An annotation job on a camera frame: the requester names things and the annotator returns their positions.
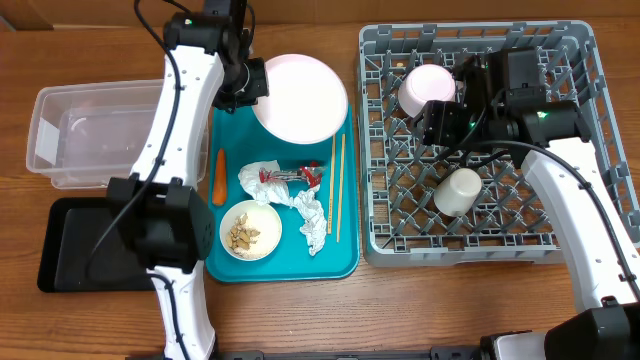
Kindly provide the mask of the pink bowl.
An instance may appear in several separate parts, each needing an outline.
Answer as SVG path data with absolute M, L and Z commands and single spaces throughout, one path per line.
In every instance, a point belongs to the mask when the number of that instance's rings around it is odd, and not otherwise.
M 414 68 L 398 90 L 401 109 L 410 117 L 416 117 L 428 101 L 452 101 L 456 83 L 444 67 L 425 64 Z

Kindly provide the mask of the large pink plate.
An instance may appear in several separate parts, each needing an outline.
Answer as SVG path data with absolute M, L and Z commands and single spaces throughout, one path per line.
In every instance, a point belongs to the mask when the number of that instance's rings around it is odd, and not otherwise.
M 322 61 L 284 54 L 265 63 L 269 94 L 253 112 L 275 137 L 309 145 L 332 137 L 344 124 L 348 96 L 340 77 Z

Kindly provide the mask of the white cup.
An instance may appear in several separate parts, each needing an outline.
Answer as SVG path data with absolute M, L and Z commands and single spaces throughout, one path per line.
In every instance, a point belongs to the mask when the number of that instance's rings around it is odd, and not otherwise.
M 460 168 L 452 172 L 434 191 L 434 204 L 446 216 L 460 217 L 473 206 L 482 189 L 476 171 Z

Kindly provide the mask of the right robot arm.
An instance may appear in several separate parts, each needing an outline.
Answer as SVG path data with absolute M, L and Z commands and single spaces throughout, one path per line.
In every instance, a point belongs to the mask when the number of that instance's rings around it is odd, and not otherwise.
M 577 311 L 546 333 L 485 336 L 480 357 L 638 358 L 639 254 L 599 173 L 580 107 L 548 100 L 532 47 L 472 56 L 453 77 L 465 99 L 425 104 L 424 144 L 510 155 L 552 225 Z

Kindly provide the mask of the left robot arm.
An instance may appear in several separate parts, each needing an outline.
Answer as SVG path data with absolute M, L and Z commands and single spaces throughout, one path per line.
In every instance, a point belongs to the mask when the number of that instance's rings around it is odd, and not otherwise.
M 211 359 L 216 347 L 204 290 L 213 215 L 197 192 L 200 147 L 211 108 L 234 113 L 268 93 L 264 61 L 251 58 L 253 8 L 245 1 L 181 7 L 154 40 L 164 53 L 162 90 L 144 148 L 106 199 L 117 232 L 153 285 L 165 359 Z

